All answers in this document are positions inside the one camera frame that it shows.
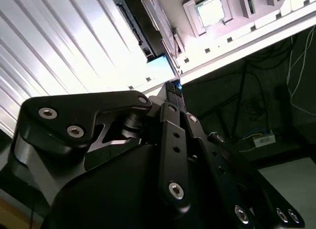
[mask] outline electrical outlet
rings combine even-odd
[[[274,144],[276,142],[276,137],[274,134],[268,134],[263,137],[253,137],[253,142],[256,148],[259,148],[265,145]]]

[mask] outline metal linkage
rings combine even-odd
[[[170,208],[172,217],[190,208],[186,133],[180,127],[180,111],[171,103],[160,107],[161,142],[159,191]]]
[[[244,194],[251,202],[249,207],[264,228],[305,227],[304,220],[293,206],[217,132],[211,133],[208,140],[220,146],[220,154],[242,177],[243,181],[237,183],[243,185]]]

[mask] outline mounting hole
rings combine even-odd
[[[176,153],[179,153],[179,152],[180,152],[180,149],[179,149],[177,146],[173,146],[173,150],[174,150]]]
[[[174,108],[174,106],[172,106],[172,105],[169,105],[168,107],[169,107],[169,109],[172,110],[173,112],[176,112],[176,111],[177,111],[177,110]]]
[[[277,15],[276,15],[276,19],[279,19],[279,18],[281,18],[282,17],[282,14],[280,14],[280,13],[278,13]]]
[[[138,99],[139,99],[142,103],[147,103],[147,99],[145,99],[144,97],[138,97]]]
[[[225,174],[225,170],[224,170],[223,167],[219,166],[218,169],[219,169],[219,171],[220,171],[221,173]]]
[[[176,137],[177,139],[180,138],[180,135],[176,132],[173,132],[173,136]]]

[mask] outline white wall panel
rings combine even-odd
[[[0,128],[10,137],[30,97],[144,90],[170,79],[152,74],[113,0],[0,0]]]

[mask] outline black cable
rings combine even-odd
[[[204,80],[204,81],[201,81],[201,82],[185,84],[185,85],[183,86],[183,88],[188,87],[188,86],[191,86],[191,85],[195,85],[195,84],[201,84],[201,83],[205,83],[205,82],[211,82],[211,81],[215,81],[215,80],[218,80],[218,79],[222,79],[222,78],[225,78],[225,77],[228,77],[228,76],[240,75],[240,74],[243,74],[243,71],[241,71],[241,72],[233,72],[233,73],[230,73],[230,74],[226,74],[226,75],[219,76],[219,77],[216,77],[216,78],[213,78],[213,79],[209,79],[209,80]],[[255,75],[254,73],[252,73],[252,72],[250,72],[250,71],[246,71],[246,74],[249,74],[249,75],[254,76],[254,77],[256,78],[257,82],[258,82],[259,89],[260,89],[260,93],[261,93],[261,98],[262,98],[262,101],[263,101],[263,104],[264,104],[264,108],[265,108],[265,114],[266,114],[266,129],[269,130],[268,107],[267,107],[267,103],[266,103],[266,99],[265,99],[265,96],[264,96],[264,92],[263,92],[263,89],[262,89],[261,82],[260,82],[258,76]]]
[[[282,54],[286,54],[280,62],[278,62],[276,65],[274,65],[274,66],[272,66],[272,67],[263,68],[263,67],[257,66],[257,65],[255,65],[251,60],[249,60],[249,59],[247,59],[247,58],[246,58],[246,61],[247,61],[247,63],[248,63],[251,67],[256,68],[256,69],[259,69],[259,70],[272,70],[272,69],[275,69],[276,67],[280,66],[287,58],[290,57],[291,51],[293,50],[294,45],[295,45],[296,42],[297,42],[297,38],[298,38],[298,36],[295,36],[295,38],[294,38],[294,40],[293,40],[293,44],[291,44],[291,45],[287,48],[287,52],[286,52],[286,53],[285,53],[285,51],[286,51],[286,50],[285,50],[284,52],[282,52],[282,53],[280,53],[280,54],[275,54],[275,55],[271,56],[271,58],[275,58],[275,57],[278,57],[278,56],[280,56],[280,55],[282,55]]]
[[[237,128],[237,123],[238,123],[238,118],[239,118],[239,113],[240,113],[240,104],[242,100],[243,88],[244,88],[245,79],[246,79],[246,72],[247,72],[247,64],[245,64],[245,68],[242,72],[242,77],[240,81],[239,95],[238,95],[237,105],[235,109],[235,117],[234,117],[233,127],[231,131],[231,138],[235,136],[235,132]]]
[[[292,43],[291,43],[288,48],[284,49],[282,52],[276,53],[276,52],[282,50],[286,43],[287,43],[287,40],[285,40],[280,45],[280,47],[277,49],[275,47],[272,47],[272,49],[270,49],[264,53],[260,53],[259,55],[256,55],[256,54],[249,55],[249,58],[246,58],[246,60],[252,61],[252,62],[262,62],[262,61],[265,61],[267,59],[278,57],[278,56],[284,54],[289,49],[292,49]]]

